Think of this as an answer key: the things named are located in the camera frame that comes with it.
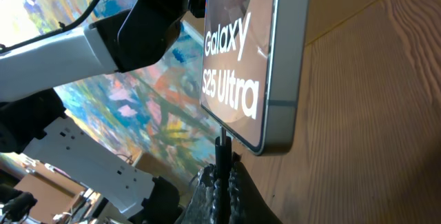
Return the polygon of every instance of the black mount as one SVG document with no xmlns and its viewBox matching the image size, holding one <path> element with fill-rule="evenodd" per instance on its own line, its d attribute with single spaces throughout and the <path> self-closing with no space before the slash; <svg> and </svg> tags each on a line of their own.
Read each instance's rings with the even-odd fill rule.
<svg viewBox="0 0 441 224">
<path fill-rule="evenodd" d="M 205 15 L 205 0 L 137 0 L 130 11 L 97 21 L 119 72 L 153 65 L 178 39 L 183 15 Z"/>
<path fill-rule="evenodd" d="M 221 126 L 220 136 L 216 138 L 216 178 L 219 182 L 217 192 L 220 193 L 220 203 L 217 210 L 218 223 L 229 223 L 231 214 L 230 193 L 228 192 L 230 173 L 235 162 L 240 161 L 240 155 L 232 152 L 232 138 L 227 136 L 227 130 Z"/>
</svg>

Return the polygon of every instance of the wooden wall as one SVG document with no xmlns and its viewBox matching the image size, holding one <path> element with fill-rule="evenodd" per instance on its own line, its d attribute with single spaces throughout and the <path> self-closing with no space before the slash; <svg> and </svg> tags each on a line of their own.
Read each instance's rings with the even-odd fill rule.
<svg viewBox="0 0 441 224">
<path fill-rule="evenodd" d="M 294 145 L 243 163 L 284 223 L 439 223 L 441 0 L 311 0 Z"/>
<path fill-rule="evenodd" d="M 72 197 L 65 190 L 59 190 L 53 184 L 41 180 L 32 174 L 27 174 L 15 187 L 24 192 L 30 192 L 38 200 L 31 209 L 30 216 L 44 223 L 52 223 L 55 214 L 60 214 L 68 208 Z"/>
</svg>

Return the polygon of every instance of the smartphone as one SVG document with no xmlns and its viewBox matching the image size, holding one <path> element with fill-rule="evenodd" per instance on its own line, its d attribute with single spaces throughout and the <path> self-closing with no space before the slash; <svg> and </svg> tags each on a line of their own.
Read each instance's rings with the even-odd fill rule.
<svg viewBox="0 0 441 224">
<path fill-rule="evenodd" d="M 201 106 L 254 154 L 294 141 L 309 0 L 206 0 Z"/>
</svg>

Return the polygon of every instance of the abstract painting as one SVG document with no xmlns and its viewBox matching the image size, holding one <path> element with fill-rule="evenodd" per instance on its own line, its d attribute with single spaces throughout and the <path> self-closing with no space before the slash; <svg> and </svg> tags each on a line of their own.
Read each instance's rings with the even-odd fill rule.
<svg viewBox="0 0 441 224">
<path fill-rule="evenodd" d="M 7 20 L 11 40 L 16 43 L 57 29 L 59 21 L 70 23 L 90 1 L 13 0 L 15 9 L 9 15 L 14 16 Z M 87 22 L 130 8 L 134 1 L 101 0 Z M 0 43 L 11 45 L 4 38 L 0 36 Z M 199 106 L 202 42 L 184 22 L 176 43 L 155 65 L 91 77 L 55 90 L 68 115 L 113 153 L 149 152 L 181 178 L 190 179 L 200 167 L 214 162 L 218 129 Z"/>
</svg>

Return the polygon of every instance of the black cable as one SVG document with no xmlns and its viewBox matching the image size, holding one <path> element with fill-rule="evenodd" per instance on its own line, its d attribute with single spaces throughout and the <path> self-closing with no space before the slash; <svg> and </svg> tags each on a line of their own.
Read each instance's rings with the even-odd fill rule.
<svg viewBox="0 0 441 224">
<path fill-rule="evenodd" d="M 130 163 L 133 163 L 133 160 L 132 160 L 133 156 L 132 156 L 132 155 L 130 155 L 130 156 L 127 156 L 127 155 L 125 155 L 125 154 L 115 154 L 115 155 L 117 155 L 117 156 L 123 156 L 123 157 L 126 158 L 125 162 L 129 161 Z"/>
<path fill-rule="evenodd" d="M 193 176 L 193 178 L 188 183 L 187 190 L 185 192 L 183 192 L 180 196 L 185 196 L 186 194 L 188 194 L 188 192 L 192 191 L 192 184 L 193 184 L 194 179 L 196 179 L 197 176 L 198 176 L 198 173 L 196 173 L 196 175 Z"/>
<path fill-rule="evenodd" d="M 17 49 L 17 48 L 20 48 L 20 47 L 25 46 L 25 45 L 29 45 L 29 44 L 37 42 L 37 41 L 41 41 L 41 40 L 49 38 L 49 37 L 53 37 L 55 35 L 58 35 L 58 34 L 61 34 L 61 33 L 64 33 L 64 32 L 67 32 L 69 30 L 72 30 L 72 29 L 76 28 L 77 26 L 82 24 L 83 21 L 85 21 L 89 17 L 90 13 L 92 13 L 92 11 L 95 9 L 95 7 L 96 7 L 96 5 L 98 4 L 99 1 L 100 0 L 92 0 L 92 2 L 90 2 L 90 5 L 84 10 L 83 14 L 81 14 L 81 16 L 78 19 L 76 19 L 75 21 L 73 21 L 71 24 L 65 26 L 63 23 L 60 23 L 60 26 L 61 26 L 60 29 L 57 29 L 57 30 L 54 30 L 54 31 L 51 31 L 51 32 L 48 32 L 48 33 L 45 33 L 45 34 L 42 34 L 42 35 L 37 36 L 37 37 L 32 38 L 32 39 L 28 39 L 27 41 L 23 41 L 21 43 L 12 45 L 10 47 L 4 47 L 4 45 L 0 46 L 0 48 L 1 48 L 0 49 L 0 54 L 2 54 L 4 52 L 9 52 L 9 51 L 11 51 L 13 49 Z"/>
</svg>

